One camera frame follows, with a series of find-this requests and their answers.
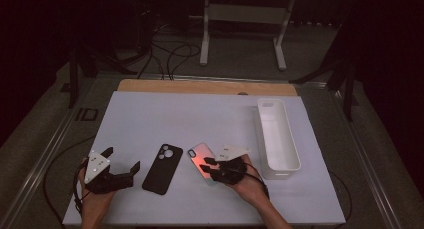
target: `white container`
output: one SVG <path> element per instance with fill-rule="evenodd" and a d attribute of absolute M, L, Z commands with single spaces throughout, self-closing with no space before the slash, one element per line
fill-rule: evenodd
<path fill-rule="evenodd" d="M 263 177 L 288 179 L 301 164 L 283 101 L 259 99 L 255 124 Z"/>

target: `dark background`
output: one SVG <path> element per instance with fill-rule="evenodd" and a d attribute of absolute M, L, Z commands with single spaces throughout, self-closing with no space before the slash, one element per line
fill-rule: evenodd
<path fill-rule="evenodd" d="M 75 35 L 105 54 L 113 54 L 114 46 L 134 46 L 124 39 L 120 43 L 114 35 L 122 28 L 111 26 L 134 26 L 130 4 L 131 0 L 1 0 L 0 144 L 54 83 L 55 73 L 69 60 Z M 328 56 L 357 58 L 356 79 L 363 82 L 422 194 L 423 4 L 424 0 L 296 0 L 291 18 L 296 26 L 309 22 L 338 28 L 344 22 Z M 188 25 L 188 15 L 203 13 L 203 0 L 144 0 L 142 5 L 141 10 L 152 10 L 182 28 Z M 102 14 L 104 6 L 109 8 L 108 18 Z"/>

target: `white metal stand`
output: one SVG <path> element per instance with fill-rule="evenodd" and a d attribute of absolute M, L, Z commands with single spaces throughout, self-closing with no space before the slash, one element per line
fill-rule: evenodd
<path fill-rule="evenodd" d="M 281 42 L 283 41 L 289 23 L 294 1 L 295 0 L 289 0 L 286 8 L 275 8 L 213 4 L 209 3 L 209 0 L 205 0 L 200 65 L 206 66 L 208 63 L 210 20 L 254 22 L 281 25 L 280 34 L 278 37 L 274 38 L 274 48 L 278 68 L 280 70 L 286 70 L 286 62 L 284 60 L 283 50 L 281 49 Z"/>

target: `phone case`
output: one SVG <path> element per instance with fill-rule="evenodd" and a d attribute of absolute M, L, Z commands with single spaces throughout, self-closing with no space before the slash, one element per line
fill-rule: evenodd
<path fill-rule="evenodd" d="M 200 165 L 207 165 L 212 169 L 218 168 L 218 165 L 216 166 L 209 165 L 204 160 L 205 157 L 215 158 L 215 155 L 209 149 L 209 147 L 205 143 L 200 143 L 196 145 L 195 147 L 191 148 L 190 150 L 188 150 L 187 154 L 190 157 L 191 161 L 196 166 L 197 170 L 202 175 L 202 177 L 206 180 L 206 183 L 210 186 L 216 184 L 216 181 L 214 181 L 211 178 L 211 175 L 209 173 L 203 172 L 202 168 L 200 168 Z"/>
<path fill-rule="evenodd" d="M 163 144 L 144 179 L 142 188 L 159 195 L 165 195 L 182 154 L 183 149 Z"/>

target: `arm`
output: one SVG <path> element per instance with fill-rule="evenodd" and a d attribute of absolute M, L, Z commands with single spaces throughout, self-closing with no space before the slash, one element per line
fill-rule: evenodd
<path fill-rule="evenodd" d="M 84 175 L 86 168 L 81 169 L 78 174 L 81 183 L 81 195 L 83 197 L 82 229 L 100 228 L 103 218 L 109 209 L 116 191 L 106 194 L 94 194 L 85 188 Z"/>
<path fill-rule="evenodd" d="M 243 155 L 245 163 L 252 165 L 248 155 Z M 259 177 L 258 173 L 251 167 L 247 167 L 247 173 Z M 268 229 L 288 229 L 290 224 L 280 215 L 265 195 L 262 185 L 253 178 L 245 176 L 243 180 L 235 185 L 229 185 L 239 196 L 252 205 L 259 213 Z"/>

